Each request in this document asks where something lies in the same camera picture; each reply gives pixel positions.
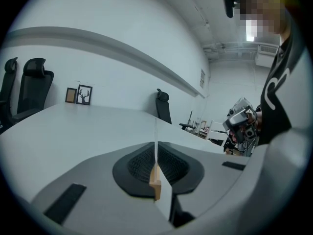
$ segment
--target office chair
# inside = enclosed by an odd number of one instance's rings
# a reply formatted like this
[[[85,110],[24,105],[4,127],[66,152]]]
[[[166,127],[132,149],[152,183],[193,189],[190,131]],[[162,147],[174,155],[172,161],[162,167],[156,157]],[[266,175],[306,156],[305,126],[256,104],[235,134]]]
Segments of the office chair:
[[[169,95],[165,92],[162,92],[160,89],[157,89],[157,98],[156,98],[156,111],[157,117],[165,122],[172,124],[171,115],[170,115],[170,105],[168,100],[170,99]],[[194,128],[190,124],[180,123],[182,130],[186,128]]]
[[[45,71],[44,58],[33,58],[26,62],[21,81],[18,113],[12,117],[15,123],[42,111],[54,74]]]
[[[16,77],[16,70],[18,67],[16,60],[17,57],[10,59],[5,63],[4,66],[5,74],[3,77],[3,83],[0,92],[0,121],[2,124],[0,133],[3,133],[13,125],[10,100],[13,84]]]

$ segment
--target ceiling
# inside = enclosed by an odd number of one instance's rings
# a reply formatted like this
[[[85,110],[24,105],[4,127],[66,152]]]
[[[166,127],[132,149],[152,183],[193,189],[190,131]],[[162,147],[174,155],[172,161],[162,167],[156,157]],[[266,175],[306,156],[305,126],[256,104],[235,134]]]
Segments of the ceiling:
[[[257,45],[278,47],[278,36],[263,36],[246,42],[245,22],[228,18],[223,0],[164,0],[187,23],[209,60],[254,59]]]

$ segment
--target white desk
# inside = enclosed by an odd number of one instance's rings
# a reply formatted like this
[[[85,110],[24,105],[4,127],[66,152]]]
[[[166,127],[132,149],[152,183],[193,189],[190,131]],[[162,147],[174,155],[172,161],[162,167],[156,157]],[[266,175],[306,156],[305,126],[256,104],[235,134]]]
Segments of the white desk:
[[[80,162],[154,141],[155,117],[141,111],[64,103],[0,135],[1,163],[14,192],[27,201]],[[223,153],[220,146],[157,119],[158,140]]]
[[[55,105],[0,136],[1,167],[12,190],[41,212],[71,183],[88,185],[65,228],[90,235],[100,235],[103,230],[130,235],[171,231],[172,225],[153,199],[129,196],[112,177],[112,167],[121,156],[155,141],[155,121],[154,116],[141,111]],[[182,153],[195,157],[205,168],[197,189],[179,196],[183,210],[198,218],[215,206],[242,173],[222,166],[222,162],[245,165],[247,158],[223,155],[220,146],[160,119],[157,127],[159,141],[170,142],[173,148],[181,146]],[[165,200],[159,209],[168,212]]]

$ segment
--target framed picture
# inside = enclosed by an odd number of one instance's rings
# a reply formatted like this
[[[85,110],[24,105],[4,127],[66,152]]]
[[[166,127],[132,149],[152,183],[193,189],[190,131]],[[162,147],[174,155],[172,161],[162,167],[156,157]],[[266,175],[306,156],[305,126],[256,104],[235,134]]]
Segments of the framed picture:
[[[67,95],[65,97],[65,102],[74,104],[75,99],[76,99],[76,93],[77,93],[77,89],[68,88],[67,89]]]
[[[91,91],[91,86],[79,85],[76,103],[90,105]]]

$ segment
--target person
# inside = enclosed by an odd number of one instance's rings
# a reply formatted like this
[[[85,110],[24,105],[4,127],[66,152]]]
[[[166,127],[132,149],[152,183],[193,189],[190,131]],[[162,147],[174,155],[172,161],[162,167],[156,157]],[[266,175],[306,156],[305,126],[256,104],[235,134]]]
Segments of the person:
[[[294,105],[291,100],[296,99],[297,103],[302,104],[299,105],[301,108],[310,108],[308,105],[310,93],[304,92],[310,86],[307,84],[301,88],[297,83],[301,82],[300,76],[305,81],[305,74],[311,75],[308,67],[312,67],[312,63],[310,58],[307,58],[308,51],[300,31],[283,1],[240,0],[239,7],[241,17],[246,20],[256,20],[263,29],[280,36],[280,46],[261,94],[262,110],[257,112],[255,123],[260,133],[258,145],[269,144],[276,135],[291,127],[300,127],[305,121],[310,122],[309,111],[304,110],[297,116],[293,113]],[[305,63],[306,67],[302,61],[299,62],[304,58],[302,56],[310,62]],[[249,115],[249,121],[252,122],[252,115]]]
[[[232,135],[230,137],[227,138],[225,144],[224,144],[224,152],[228,155],[233,155],[233,151],[232,149],[235,148],[236,144],[233,144],[231,142]]]

